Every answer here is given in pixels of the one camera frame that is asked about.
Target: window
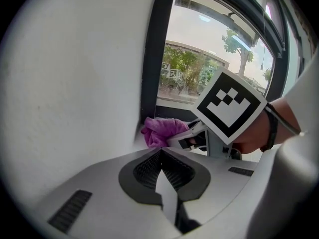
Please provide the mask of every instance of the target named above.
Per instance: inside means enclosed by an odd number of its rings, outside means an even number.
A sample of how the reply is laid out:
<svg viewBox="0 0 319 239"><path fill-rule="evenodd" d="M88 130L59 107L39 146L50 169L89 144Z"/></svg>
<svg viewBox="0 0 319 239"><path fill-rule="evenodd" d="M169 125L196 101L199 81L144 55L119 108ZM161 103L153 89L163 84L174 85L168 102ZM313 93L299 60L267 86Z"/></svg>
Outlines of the window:
<svg viewBox="0 0 319 239"><path fill-rule="evenodd" d="M284 36L283 26L281 23L278 6L275 0L255 0L255 1L262 7L262 9L265 12L265 15L267 15L269 19L272 20L280 37L283 39L283 36Z"/></svg>
<svg viewBox="0 0 319 239"><path fill-rule="evenodd" d="M274 57L260 35L216 0L174 1L157 105L188 110L220 67L265 95Z"/></svg>

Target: black window frame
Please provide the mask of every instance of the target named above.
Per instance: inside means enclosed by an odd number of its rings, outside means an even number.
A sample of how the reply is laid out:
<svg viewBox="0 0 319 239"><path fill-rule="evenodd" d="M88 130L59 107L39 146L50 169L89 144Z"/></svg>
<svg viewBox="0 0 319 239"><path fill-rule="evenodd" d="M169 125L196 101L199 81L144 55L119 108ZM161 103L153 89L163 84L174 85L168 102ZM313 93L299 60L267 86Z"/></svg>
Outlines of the black window frame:
<svg viewBox="0 0 319 239"><path fill-rule="evenodd" d="M264 17L264 9L255 0L222 0L242 14L259 33L266 30L266 41L274 57L272 77L266 92L266 100L271 102L281 97L289 67L289 36L287 18L279 0L274 0L282 19L284 38L280 37L274 23ZM176 118L192 121L197 117L189 110L157 106L160 71L164 53L168 22L173 0L155 0L145 45L142 73L141 113L140 120L146 117Z"/></svg>
<svg viewBox="0 0 319 239"><path fill-rule="evenodd" d="M297 49L298 49L298 55L300 57L300 63L299 63L299 68L298 68L298 77L301 75L301 73L304 71L304 68L305 68L305 58L304 58L304 51L303 51L303 41L302 41L302 38L299 34L299 31L298 31L298 28L296 26L296 23L293 19L293 16L292 16L292 13L291 11L289 10L288 6L286 5L286 3L284 2L284 0L279 0L279 3L281 4L284 12L285 12L285 15L287 17L287 21L289 22L290 24L290 27L292 29L292 32L293 32L293 35L294 35L294 38L297 42Z"/></svg>

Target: pink cloth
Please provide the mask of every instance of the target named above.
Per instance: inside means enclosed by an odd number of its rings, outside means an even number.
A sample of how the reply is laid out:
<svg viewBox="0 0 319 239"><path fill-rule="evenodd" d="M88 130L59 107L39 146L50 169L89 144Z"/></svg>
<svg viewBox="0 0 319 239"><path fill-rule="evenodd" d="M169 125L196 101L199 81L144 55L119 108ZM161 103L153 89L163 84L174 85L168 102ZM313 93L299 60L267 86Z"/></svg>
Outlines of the pink cloth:
<svg viewBox="0 0 319 239"><path fill-rule="evenodd" d="M187 131L188 125L179 119L151 119L147 117L141 130L148 147L168 147L166 140Z"/></svg>

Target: black and white square marker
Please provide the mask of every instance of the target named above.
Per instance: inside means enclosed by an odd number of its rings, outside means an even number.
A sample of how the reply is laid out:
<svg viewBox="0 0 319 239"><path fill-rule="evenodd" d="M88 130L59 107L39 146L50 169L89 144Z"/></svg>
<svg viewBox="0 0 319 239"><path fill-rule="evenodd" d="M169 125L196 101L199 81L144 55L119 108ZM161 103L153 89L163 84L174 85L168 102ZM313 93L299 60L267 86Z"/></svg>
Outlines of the black and white square marker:
<svg viewBox="0 0 319 239"><path fill-rule="evenodd" d="M192 112L225 144L235 140L261 113L267 101L227 69L215 71Z"/></svg>

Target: black strap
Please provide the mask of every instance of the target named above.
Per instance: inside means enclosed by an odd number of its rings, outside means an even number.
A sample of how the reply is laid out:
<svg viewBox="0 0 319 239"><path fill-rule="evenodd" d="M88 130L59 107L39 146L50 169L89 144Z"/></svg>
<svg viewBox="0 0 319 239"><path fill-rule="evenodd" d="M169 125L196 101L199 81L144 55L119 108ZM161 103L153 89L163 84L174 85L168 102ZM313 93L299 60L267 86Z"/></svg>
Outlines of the black strap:
<svg viewBox="0 0 319 239"><path fill-rule="evenodd" d="M272 110L275 109L271 104L267 104L267 106ZM268 149L271 149L274 146L275 139L277 136L277 128L278 128L278 120L270 112L268 112L267 110L265 111L266 111L266 114L268 115L270 130L269 130L269 136L268 136L266 145L260 148L262 152Z"/></svg>

